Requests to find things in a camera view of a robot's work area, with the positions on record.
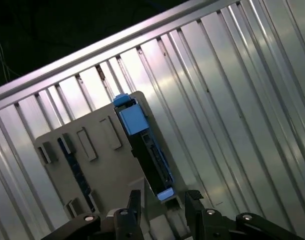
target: plastic tab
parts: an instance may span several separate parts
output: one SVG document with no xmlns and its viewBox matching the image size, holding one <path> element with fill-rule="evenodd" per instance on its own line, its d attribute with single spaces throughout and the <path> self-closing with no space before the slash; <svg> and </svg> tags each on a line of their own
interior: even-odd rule
<svg viewBox="0 0 305 240">
<path fill-rule="evenodd" d="M 167 190 L 165 191 L 162 191 L 161 193 L 158 193 L 157 195 L 157 198 L 160 200 L 160 201 L 163 201 L 163 200 L 166 200 L 168 198 L 170 198 L 171 196 L 173 196 L 175 193 L 174 193 L 174 190 L 172 187 L 168 188 Z"/>
<path fill-rule="evenodd" d="M 115 107 L 119 107 L 119 106 L 123 105 L 124 103 L 129 102 L 130 100 L 131 100 L 131 97 L 127 93 L 122 93 L 115 97 L 115 99 L 113 100 L 113 105 Z"/>
</svg>

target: shiny metal surface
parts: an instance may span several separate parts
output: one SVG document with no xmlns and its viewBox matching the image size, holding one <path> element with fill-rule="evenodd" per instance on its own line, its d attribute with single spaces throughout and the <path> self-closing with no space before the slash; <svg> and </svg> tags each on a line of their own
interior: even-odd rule
<svg viewBox="0 0 305 240">
<path fill-rule="evenodd" d="M 142 91 L 205 206 L 305 238 L 305 0 L 235 2 L 187 2 L 1 87 L 0 236 L 67 221 L 32 141 Z M 168 218 L 154 237 L 187 233 Z"/>
</svg>

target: vertical ridge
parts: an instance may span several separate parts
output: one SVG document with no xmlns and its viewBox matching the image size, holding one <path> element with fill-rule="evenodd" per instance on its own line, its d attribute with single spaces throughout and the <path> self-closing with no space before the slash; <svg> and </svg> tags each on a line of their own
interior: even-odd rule
<svg viewBox="0 0 305 240">
<path fill-rule="evenodd" d="M 29 177 L 29 175 L 28 175 L 28 173 L 27 173 L 27 171 L 26 171 L 26 169 L 25 169 L 25 167 L 24 167 L 24 165 L 22 163 L 22 160 L 20 159 L 20 157 L 19 157 L 19 155 L 17 153 L 16 147 L 13 144 L 13 141 L 12 141 L 11 137 L 9 136 L 9 134 L 7 132 L 7 129 L 6 129 L 5 125 L 4 125 L 1 117 L 0 117 L 0 130 L 1 130 L 4 138 L 6 139 L 8 145 L 9 145 L 9 148 L 10 148 L 10 150 L 11 150 L 11 152 L 12 152 L 12 154 L 13 154 L 13 156 L 14 156 L 14 158 L 15 158 L 18 166 L 19 166 L 20 171 L 22 172 L 22 175 L 23 175 L 23 177 L 24 177 L 24 179 L 25 179 L 25 181 L 26 181 L 26 183 L 27 183 L 27 185 L 28 185 L 28 187 L 29 187 L 29 189 L 31 191 L 31 194 L 33 195 L 33 197 L 34 197 L 34 199 L 35 199 L 35 201 L 36 201 L 36 203 L 37 203 L 37 205 L 38 205 L 38 207 L 39 207 L 39 209 L 41 211 L 42 216 L 44 217 L 44 219 L 46 221 L 46 224 L 47 224 L 49 230 L 50 231 L 54 231 L 55 227 L 53 226 L 53 224 L 52 224 L 52 222 L 51 222 L 51 220 L 50 220 L 50 218 L 49 218 L 49 216 L 48 216 L 48 214 L 47 214 L 47 212 L 46 212 L 46 210 L 45 210 L 45 208 L 44 208 L 44 206 L 42 204 L 42 201 L 40 200 L 40 198 L 39 198 L 39 196 L 37 194 L 35 186 L 32 183 L 32 181 L 31 181 L 31 179 L 30 179 L 30 177 Z"/>
<path fill-rule="evenodd" d="M 60 99 L 60 101 L 63 105 L 63 108 L 64 108 L 64 110 L 66 111 L 66 113 L 69 117 L 69 120 L 70 121 L 75 120 L 75 116 L 73 114 L 73 111 L 71 110 L 71 108 L 69 106 L 69 103 L 68 103 L 68 101 L 67 101 L 67 99 L 66 99 L 66 97 L 63 93 L 63 90 L 62 90 L 61 86 L 60 85 L 55 85 L 54 87 L 55 87 L 56 92 L 58 93 L 58 96 L 59 96 L 59 99 Z"/>
<path fill-rule="evenodd" d="M 268 168 L 267 168 L 267 166 L 265 164 L 264 158 L 263 158 L 263 156 L 262 156 L 262 154 L 261 154 L 261 152 L 260 152 L 260 150 L 259 150 L 259 148 L 258 148 L 258 146 L 256 144 L 254 136 L 253 136 L 253 134 L 252 134 L 252 132 L 251 132 L 249 126 L 248 126 L 248 123 L 246 121 L 244 113 L 243 113 L 243 111 L 241 109 L 241 106 L 239 105 L 238 100 L 237 100 L 237 98 L 236 98 L 236 96 L 234 94 L 234 90 L 232 89 L 232 86 L 231 86 L 231 84 L 228 81 L 228 77 L 227 77 L 227 75 L 226 75 L 226 73 L 225 73 L 225 71 L 223 69 L 223 66 L 222 66 L 222 64 L 221 64 L 221 62 L 220 62 L 220 60 L 218 58 L 218 55 L 217 55 L 217 53 L 216 53 L 216 51 L 214 49 L 214 46 L 213 46 L 213 44 L 212 44 L 212 42 L 211 42 L 211 40 L 210 40 L 210 38 L 209 38 L 209 36 L 208 36 L 208 34 L 206 32 L 206 29 L 205 29 L 205 27 L 204 27 L 204 25 L 202 24 L 201 21 L 198 23 L 198 25 L 200 26 L 201 31 L 203 32 L 203 35 L 205 37 L 205 40 L 209 44 L 209 47 L 210 47 L 210 49 L 212 51 L 212 54 L 213 54 L 214 58 L 216 59 L 217 66 L 220 69 L 220 73 L 222 74 L 222 78 L 224 79 L 224 83 L 225 83 L 227 89 L 230 92 L 230 97 L 231 97 L 231 99 L 233 101 L 234 106 L 237 109 L 237 112 L 239 114 L 240 120 L 241 120 L 241 122 L 243 124 L 244 129 L 247 132 L 248 138 L 249 138 L 249 140 L 251 142 L 251 145 L 253 147 L 253 150 L 254 150 L 254 152 L 255 152 L 258 160 L 259 160 L 260 166 L 261 166 L 261 168 L 262 168 L 262 170 L 263 170 L 263 172 L 265 174 L 265 177 L 268 180 L 269 184 L 271 185 L 271 188 L 272 188 L 271 190 L 272 190 L 272 192 L 274 194 L 274 197 L 275 197 L 276 201 L 278 202 L 278 205 L 281 208 L 281 212 L 282 212 L 284 218 L 286 219 L 286 223 L 287 223 L 289 229 L 291 229 L 292 232 L 295 232 L 295 229 L 294 229 L 293 225 L 291 224 L 290 218 L 289 218 L 289 216 L 288 216 L 288 214 L 287 214 L 287 212 L 285 210 L 285 206 L 283 205 L 282 200 L 281 200 L 280 196 L 278 195 L 278 191 L 276 189 L 274 181 L 272 180 L 272 177 L 269 174 L 269 171 L 268 171 Z"/>
<path fill-rule="evenodd" d="M 11 202 L 11 204 L 12 204 L 14 210 L 15 210 L 15 212 L 17 213 L 18 218 L 19 218 L 19 220 L 20 220 L 24 230 L 26 231 L 29 239 L 34 240 L 35 239 L 34 235 L 33 235 L 32 231 L 31 231 L 31 229 L 29 228 L 29 226 L 28 226 L 28 224 L 27 224 L 27 222 L 25 220 L 25 217 L 24 217 L 22 211 L 20 210 L 20 208 L 19 208 L 19 206 L 18 206 L 18 204 L 16 202 L 16 199 L 15 199 L 12 191 L 10 190 L 10 188 L 9 188 L 5 178 L 4 178 L 4 176 L 2 175 L 1 170 L 0 170 L 0 182 L 1 182 L 2 186 L 3 186 L 3 188 L 5 189 L 5 192 L 7 193 L 8 198 L 9 198 L 9 200 L 10 200 L 10 202 Z"/>
<path fill-rule="evenodd" d="M 248 176 L 246 174 L 245 168 L 244 168 L 244 166 L 243 166 L 243 164 L 242 164 L 242 162 L 241 162 L 241 160 L 240 160 L 240 158 L 239 158 L 239 156 L 237 154 L 237 151 L 236 151 L 236 149 L 235 149 L 235 147 L 233 145 L 233 142 L 232 142 L 231 138 L 229 137 L 229 134 L 228 134 L 226 126 L 225 126 L 225 124 L 223 122 L 223 119 L 222 119 L 222 117 L 219 114 L 219 111 L 218 111 L 218 109 L 216 107 L 216 104 L 215 104 L 215 101 L 214 101 L 214 99 L 212 97 L 212 94 L 211 94 L 211 92 L 209 91 L 209 89 L 207 87 L 206 81 L 204 80 L 204 77 L 202 76 L 202 73 L 201 73 L 201 71 L 200 71 L 200 69 L 199 69 L 199 67 L 197 65 L 197 62 L 196 62 L 196 60 L 194 58 L 193 53 L 190 50 L 190 47 L 189 47 L 189 45 L 188 45 L 188 43 L 186 41 L 186 38 L 185 38 L 185 36 L 184 36 L 184 34 L 183 34 L 183 32 L 181 30 L 178 31 L 178 34 L 179 34 L 179 37 L 180 37 L 180 39 L 181 39 L 181 41 L 182 41 L 182 43 L 183 43 L 183 45 L 185 47 L 186 52 L 187 52 L 187 54 L 188 54 L 188 56 L 190 58 L 190 61 L 193 63 L 193 66 L 194 66 L 195 71 L 196 71 L 196 73 L 197 73 L 197 75 L 199 77 L 199 80 L 200 80 L 202 86 L 204 87 L 204 91 L 206 93 L 208 93 L 207 97 L 209 99 L 209 103 L 210 103 L 210 105 L 212 107 L 212 110 L 213 110 L 214 114 L 216 115 L 216 118 L 218 119 L 219 125 L 220 125 L 220 127 L 221 127 L 221 129 L 222 129 L 222 131 L 224 133 L 224 137 L 227 140 L 229 148 L 231 149 L 231 152 L 234 155 L 234 158 L 236 159 L 236 163 L 237 163 L 237 165 L 240 168 L 240 171 L 241 171 L 241 174 L 243 176 L 243 179 L 247 183 L 248 188 L 250 189 L 251 196 L 254 199 L 254 202 L 256 203 L 257 208 L 258 208 L 260 214 L 263 217 L 265 217 L 264 211 L 263 211 L 263 209 L 262 209 L 262 207 L 260 205 L 260 202 L 259 202 L 258 198 L 256 197 L 254 189 L 253 189 L 253 187 L 252 187 L 252 185 L 251 185 L 251 183 L 250 183 L 250 181 L 248 179 Z"/>
<path fill-rule="evenodd" d="M 294 82 L 294 84 L 295 84 L 295 86 L 297 88 L 297 91 L 299 92 L 300 99 L 301 99 L 301 101 L 303 103 L 303 106 L 305 108 L 305 95 L 304 95 L 303 89 L 302 89 L 302 87 L 299 84 L 299 80 L 298 80 L 298 78 L 297 78 L 297 76 L 296 76 L 296 74 L 294 72 L 293 66 L 292 66 L 292 64 L 291 64 L 291 62 L 290 62 L 290 60 L 289 60 L 289 58 L 288 58 L 288 56 L 286 54 L 285 48 L 284 48 L 284 46 L 283 46 L 283 44 L 281 42 L 281 39 L 280 39 L 280 37 L 279 37 L 279 35 L 277 33 L 277 30 L 276 30 L 276 27 L 275 27 L 275 25 L 273 23 L 271 15 L 268 12 L 268 9 L 267 9 L 267 6 L 266 6 L 265 2 L 263 2 L 263 0 L 259 0 L 259 3 L 261 5 L 261 7 L 262 7 L 262 10 L 263 10 L 266 18 L 267 18 L 267 21 L 268 21 L 268 23 L 270 25 L 271 31 L 272 31 L 275 39 L 276 39 L 276 42 L 277 42 L 277 45 L 278 45 L 278 47 L 279 47 L 279 49 L 281 51 L 282 57 L 285 60 L 287 68 L 289 69 L 289 72 L 291 74 L 291 78 L 293 79 L 293 82 Z"/>
</svg>

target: wire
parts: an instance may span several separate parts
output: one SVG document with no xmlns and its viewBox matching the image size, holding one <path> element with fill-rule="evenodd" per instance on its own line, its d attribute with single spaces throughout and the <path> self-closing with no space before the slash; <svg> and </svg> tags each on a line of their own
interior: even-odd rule
<svg viewBox="0 0 305 240">
<path fill-rule="evenodd" d="M 21 75 L 18 74 L 17 72 L 13 71 L 1 58 L 0 58 L 0 62 L 2 63 L 2 65 L 5 65 L 5 67 L 14 75 L 16 75 L 17 77 L 20 77 Z"/>
<path fill-rule="evenodd" d="M 5 63 L 6 63 L 6 59 L 5 59 L 4 50 L 3 50 L 3 47 L 2 47 L 1 42 L 0 42 L 0 50 L 1 50 L 1 56 L 2 56 L 3 62 L 4 62 L 4 64 L 5 64 Z M 9 77 L 8 79 L 10 80 L 11 75 L 10 75 L 10 73 L 9 73 L 8 68 L 7 68 L 7 72 L 8 72 L 8 77 Z"/>
<path fill-rule="evenodd" d="M 5 64 L 4 51 L 3 51 L 3 47 L 1 45 L 1 43 L 0 43 L 0 59 L 1 59 L 1 64 L 2 64 L 3 74 L 4 74 L 6 82 L 8 83 L 8 80 L 10 80 L 10 73 L 9 73 L 8 69 L 6 68 L 7 73 L 8 73 L 8 77 L 9 77 L 9 78 L 7 78 L 6 69 L 5 69 L 5 66 L 4 66 L 4 64 Z"/>
</svg>

